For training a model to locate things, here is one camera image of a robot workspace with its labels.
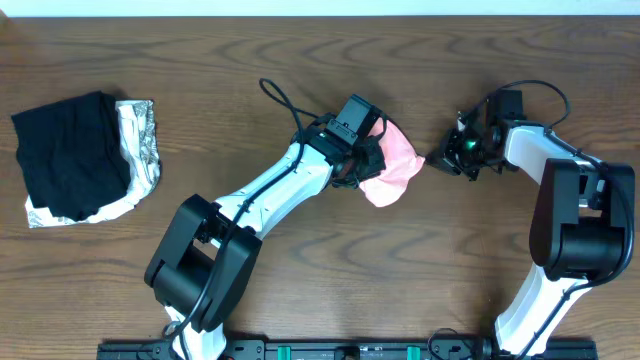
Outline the pink printed t-shirt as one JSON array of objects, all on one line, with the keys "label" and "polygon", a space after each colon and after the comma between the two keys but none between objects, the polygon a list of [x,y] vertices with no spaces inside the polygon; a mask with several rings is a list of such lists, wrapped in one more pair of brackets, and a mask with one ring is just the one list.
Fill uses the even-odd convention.
[{"label": "pink printed t-shirt", "polygon": [[384,155],[385,169],[374,178],[363,181],[359,188],[376,207],[386,207],[405,193],[409,181],[425,165],[425,157],[419,155],[401,129],[391,120],[379,118],[370,135],[383,134],[379,140]]}]

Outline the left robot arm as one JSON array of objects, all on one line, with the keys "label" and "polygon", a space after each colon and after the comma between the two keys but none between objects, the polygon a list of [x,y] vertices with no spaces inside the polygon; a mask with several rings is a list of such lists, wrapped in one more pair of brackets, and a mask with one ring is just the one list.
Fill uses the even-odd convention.
[{"label": "left robot arm", "polygon": [[172,322],[164,337],[175,359],[216,359],[222,325],[242,298],[267,234],[327,186],[356,188],[385,167],[374,126],[384,113],[352,95],[338,114],[299,128],[282,158],[249,184],[177,209],[144,274]]}]

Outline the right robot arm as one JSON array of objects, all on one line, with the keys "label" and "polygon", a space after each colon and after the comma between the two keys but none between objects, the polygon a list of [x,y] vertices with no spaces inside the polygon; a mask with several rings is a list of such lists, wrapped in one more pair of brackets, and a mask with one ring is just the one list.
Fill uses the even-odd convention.
[{"label": "right robot arm", "polygon": [[635,172],[585,154],[551,124],[531,121],[519,83],[458,115],[429,166],[477,179],[481,169],[526,173],[538,186],[529,231],[533,264],[475,359],[545,359],[549,339],[576,301],[628,267],[634,249]]}]

